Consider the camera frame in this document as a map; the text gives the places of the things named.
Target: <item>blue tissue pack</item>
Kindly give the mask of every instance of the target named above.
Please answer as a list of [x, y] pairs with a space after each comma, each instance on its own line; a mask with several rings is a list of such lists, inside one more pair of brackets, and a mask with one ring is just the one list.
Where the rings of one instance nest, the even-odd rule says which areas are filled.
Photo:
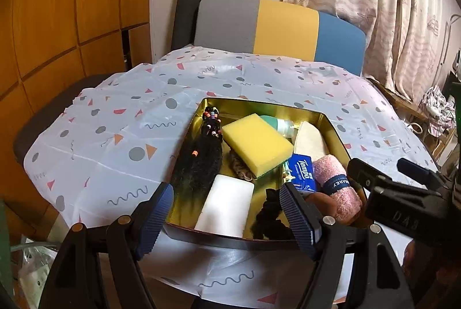
[[293, 154], [282, 166], [283, 182], [291, 182], [300, 192], [316, 192], [314, 169], [311, 157]]

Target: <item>chair backrest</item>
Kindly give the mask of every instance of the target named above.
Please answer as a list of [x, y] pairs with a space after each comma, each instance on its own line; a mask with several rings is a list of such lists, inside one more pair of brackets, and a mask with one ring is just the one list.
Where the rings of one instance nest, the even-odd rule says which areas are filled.
[[291, 56], [360, 75], [365, 34], [335, 16], [271, 0], [202, 0], [194, 45]]

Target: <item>white soap bar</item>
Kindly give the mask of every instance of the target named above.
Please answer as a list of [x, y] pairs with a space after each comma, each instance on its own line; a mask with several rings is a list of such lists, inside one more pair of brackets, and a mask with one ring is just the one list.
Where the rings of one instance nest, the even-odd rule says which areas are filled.
[[330, 154], [320, 131], [309, 122], [302, 122], [299, 126], [294, 153], [311, 157], [312, 162]]
[[241, 238], [253, 189], [251, 182], [216, 175], [195, 230]]

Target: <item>white plastic tablecloth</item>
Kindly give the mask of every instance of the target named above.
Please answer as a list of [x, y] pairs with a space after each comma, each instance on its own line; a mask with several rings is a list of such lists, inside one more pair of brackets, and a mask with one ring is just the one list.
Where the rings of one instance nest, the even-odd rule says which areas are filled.
[[[408, 158], [435, 169], [419, 139], [365, 79], [336, 66], [289, 57], [185, 47], [82, 90], [24, 160], [40, 194], [68, 225], [110, 224], [168, 180], [184, 133], [205, 97], [243, 98], [322, 112], [351, 157], [394, 180]], [[383, 227], [400, 262], [409, 238]], [[347, 292], [347, 255], [337, 298]], [[299, 251], [248, 252], [193, 245], [161, 233], [144, 275], [211, 301], [255, 308], [294, 307], [312, 262]]]

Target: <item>red triangle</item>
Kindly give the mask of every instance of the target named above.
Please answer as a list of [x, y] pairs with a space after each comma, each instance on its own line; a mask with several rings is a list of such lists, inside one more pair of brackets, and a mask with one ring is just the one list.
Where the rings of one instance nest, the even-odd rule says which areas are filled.
[[269, 303], [269, 304], [275, 304], [277, 300], [277, 295], [278, 292], [275, 292], [269, 296], [264, 296], [258, 299], [258, 301], [261, 301], [262, 303]]

